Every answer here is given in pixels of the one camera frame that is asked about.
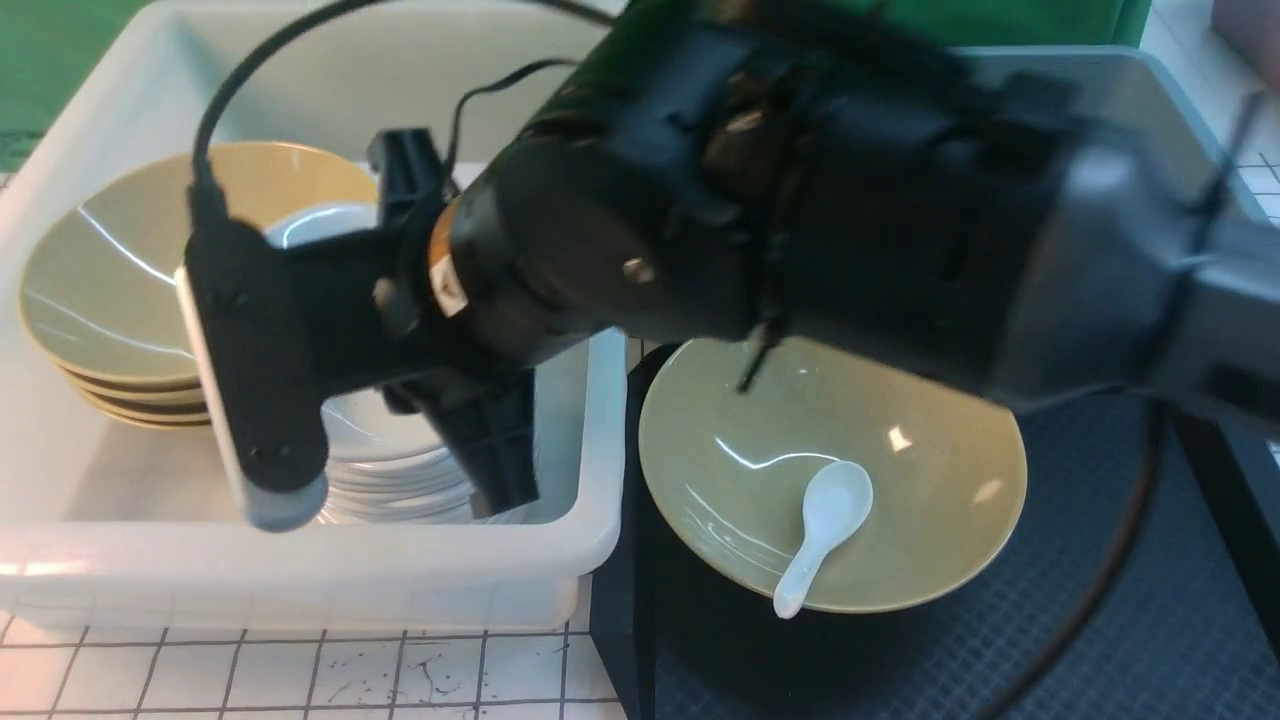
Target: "black cable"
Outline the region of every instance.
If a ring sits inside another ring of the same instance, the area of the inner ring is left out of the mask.
[[[227,79],[223,81],[223,83],[218,87],[218,91],[214,92],[212,99],[209,101],[209,106],[205,108],[205,114],[200,118],[200,126],[196,128],[196,141],[191,152],[193,181],[191,190],[188,191],[188,200],[191,202],[192,214],[195,215],[193,219],[197,225],[206,219],[216,220],[227,218],[227,200],[223,196],[221,188],[218,187],[212,165],[209,161],[209,146],[212,142],[214,128],[218,126],[218,120],[223,117],[223,113],[227,111],[227,106],[230,105],[236,94],[239,92],[244,83],[248,82],[248,79],[255,72],[257,72],[259,68],[262,67],[264,63],[270,60],[271,56],[298,37],[302,37],[307,32],[328,23],[329,20],[340,18],[342,15],[390,1],[392,0],[337,0],[335,3],[317,8],[275,31],[248,55],[246,55],[244,59],[236,65],[236,68],[232,69],[230,74],[227,76]],[[595,8],[582,5],[575,0],[521,1],[558,10],[596,26],[613,26],[613,15]]]
[[[502,79],[490,82],[472,90],[468,90],[458,99],[458,104],[453,106],[453,126],[449,128],[449,146],[444,152],[444,177],[451,184],[451,190],[457,192],[457,184],[453,182],[453,167],[458,163],[458,145],[462,142],[462,110],[466,108],[467,101],[477,95],[489,95],[493,92],[502,92],[529,76],[545,70],[547,68],[564,68],[564,67],[577,67],[577,60],[566,60],[563,58],[545,58],[543,60],[535,60],[524,65],[512,73],[507,74]]]
[[[996,720],[1014,708],[1021,698],[1032,691],[1053,669],[1053,665],[1062,657],[1079,637],[1089,620],[1097,614],[1102,603],[1106,602],[1116,580],[1129,564],[1138,536],[1146,524],[1148,510],[1151,509],[1151,496],[1160,479],[1160,464],[1165,451],[1165,405],[1151,401],[1146,413],[1146,433],[1142,460],[1138,466],[1138,480],[1133,492],[1129,493],[1128,509],[1120,519],[1115,538],[1107,551],[1102,569],[1094,577],[1089,589],[1084,592],[1075,609],[1066,621],[1059,628],[1053,638],[1044,644],[1039,656],[1011,682],[1004,692],[978,714],[979,720]]]

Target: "stack of white plates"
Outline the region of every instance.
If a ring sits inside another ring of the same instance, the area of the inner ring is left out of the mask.
[[[319,520],[358,523],[517,523],[524,507],[477,518],[475,488],[421,415],[394,415],[366,389],[329,400],[329,500]]]

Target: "dish rack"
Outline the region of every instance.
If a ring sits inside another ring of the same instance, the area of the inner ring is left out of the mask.
[[[239,519],[211,433],[111,421],[23,336],[15,288],[54,222],[138,165],[189,151],[229,69],[310,0],[163,0],[125,28],[0,196],[0,609],[42,625],[543,630],[617,541],[626,340],[605,332],[539,373],[543,498],[517,525],[312,525]],[[490,0],[389,4],[273,59],[215,140],[282,140],[364,160],[381,128],[449,124],[453,102],[600,31]],[[554,90],[545,73],[466,117],[492,158]]]

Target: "white spoon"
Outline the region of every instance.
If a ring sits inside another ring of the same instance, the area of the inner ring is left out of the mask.
[[[858,462],[832,462],[804,491],[804,542],[773,591],[773,612],[790,620],[800,612],[822,561],[867,521],[872,478]]]

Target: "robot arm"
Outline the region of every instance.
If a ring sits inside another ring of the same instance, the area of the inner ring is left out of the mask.
[[[819,3],[639,0],[460,197],[425,131],[379,137],[372,231],[270,249],[197,142],[186,311],[229,465],[287,510],[255,521],[317,510],[326,397],[383,387],[460,448],[454,418],[613,325],[763,328],[744,388],[800,334],[1014,409],[1130,389],[1276,433],[1280,231],[1179,199],[1071,96]]]
[[[445,218],[475,337],[538,363],[764,324],[1018,410],[1132,389],[1280,433],[1280,231],[1180,199],[1056,81],[980,90],[905,37],[941,69],[854,72],[814,49],[867,20],[689,13],[625,17]]]

